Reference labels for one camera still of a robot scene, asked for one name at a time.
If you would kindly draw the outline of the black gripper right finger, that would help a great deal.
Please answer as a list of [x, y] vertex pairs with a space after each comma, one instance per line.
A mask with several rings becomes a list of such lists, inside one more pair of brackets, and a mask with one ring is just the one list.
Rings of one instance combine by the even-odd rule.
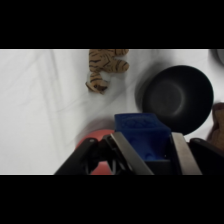
[[224, 151], [200, 138], [187, 142], [181, 133], [171, 139], [182, 175], [224, 175]]

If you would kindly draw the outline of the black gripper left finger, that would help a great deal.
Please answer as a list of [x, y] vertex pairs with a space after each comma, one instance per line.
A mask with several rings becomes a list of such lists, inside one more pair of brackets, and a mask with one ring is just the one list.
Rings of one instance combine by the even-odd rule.
[[56, 175], [91, 175], [106, 162], [113, 175], [153, 175], [121, 132], [101, 140], [85, 139], [55, 172]]

